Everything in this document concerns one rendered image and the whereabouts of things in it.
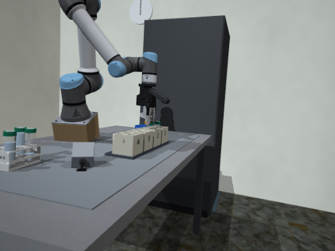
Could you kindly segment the white tube rack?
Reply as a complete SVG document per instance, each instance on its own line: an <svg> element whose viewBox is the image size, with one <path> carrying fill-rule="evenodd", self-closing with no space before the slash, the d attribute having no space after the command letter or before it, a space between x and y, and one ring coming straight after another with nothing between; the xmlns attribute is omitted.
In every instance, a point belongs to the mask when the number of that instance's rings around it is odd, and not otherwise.
<svg viewBox="0 0 335 251"><path fill-rule="evenodd" d="M20 149L18 149L20 148ZM14 152L19 152L23 150L27 150L30 148L35 148L34 155L25 155L24 154L16 154L15 160L10 161L10 154ZM33 147L26 147L25 145L16 145L16 150L14 151L4 151L4 147L0 147L0 171L13 171L18 168L22 168L37 162L41 161L41 145L35 145ZM22 158L19 158L22 157ZM28 159L33 158L31 161ZM10 164L13 164L10 167Z"/></svg>

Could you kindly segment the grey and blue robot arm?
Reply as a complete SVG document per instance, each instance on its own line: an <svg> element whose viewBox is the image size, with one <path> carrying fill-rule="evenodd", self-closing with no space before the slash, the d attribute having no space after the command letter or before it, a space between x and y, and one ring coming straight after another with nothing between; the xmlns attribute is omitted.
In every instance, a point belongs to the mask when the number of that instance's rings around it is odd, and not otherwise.
<svg viewBox="0 0 335 251"><path fill-rule="evenodd" d="M112 77L118 78L132 72L142 72L143 83L157 83L156 53L145 52L142 57L122 58L94 22L101 8L100 0L58 1L68 19L77 25L80 55L78 73L60 77L63 121L81 122L90 118L85 96L103 86L103 77L96 67L96 50L107 63Z"/></svg>

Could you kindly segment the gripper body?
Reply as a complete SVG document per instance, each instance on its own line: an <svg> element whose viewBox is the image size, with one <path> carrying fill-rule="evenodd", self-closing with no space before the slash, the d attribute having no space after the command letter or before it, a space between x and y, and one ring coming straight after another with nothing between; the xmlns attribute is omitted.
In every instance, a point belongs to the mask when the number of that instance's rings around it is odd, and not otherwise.
<svg viewBox="0 0 335 251"><path fill-rule="evenodd" d="M150 105L151 107L154 107L156 105L156 97L148 93L149 89L152 87L156 87L156 84L154 83L139 83L140 92L136 96L136 105L138 106L146 106L150 99ZM141 95L141 96L139 96Z"/></svg>

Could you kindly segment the light grey flat mat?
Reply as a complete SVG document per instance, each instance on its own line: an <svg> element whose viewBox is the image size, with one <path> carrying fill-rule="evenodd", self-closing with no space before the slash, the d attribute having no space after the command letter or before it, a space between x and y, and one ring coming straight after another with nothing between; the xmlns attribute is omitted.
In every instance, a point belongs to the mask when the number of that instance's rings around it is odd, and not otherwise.
<svg viewBox="0 0 335 251"><path fill-rule="evenodd" d="M94 166L86 171L71 168L73 145L57 143L41 147L41 161L0 171L0 191L93 210L156 165L200 135L168 132L168 144L136 159L106 156L112 151L110 139L94 142Z"/></svg>

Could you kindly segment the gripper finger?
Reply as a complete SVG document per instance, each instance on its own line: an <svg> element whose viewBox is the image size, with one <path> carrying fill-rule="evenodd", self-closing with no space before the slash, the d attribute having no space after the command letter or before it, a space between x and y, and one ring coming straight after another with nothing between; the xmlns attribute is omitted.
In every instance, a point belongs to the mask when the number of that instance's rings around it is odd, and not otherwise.
<svg viewBox="0 0 335 251"><path fill-rule="evenodd" d="M152 110L152 112L151 112L151 114L150 114L150 119L151 119L151 121L150 122L152 122L153 123L153 121L154 121L154 117L155 117L155 112L156 112L156 105L154 106L154 107L151 107L151 110Z"/></svg>
<svg viewBox="0 0 335 251"><path fill-rule="evenodd" d="M150 114L151 114L151 105L150 105L150 99L148 103L146 104L146 107L144 108L144 112L140 113L140 117L146 119L146 125L147 127L150 125Z"/></svg>

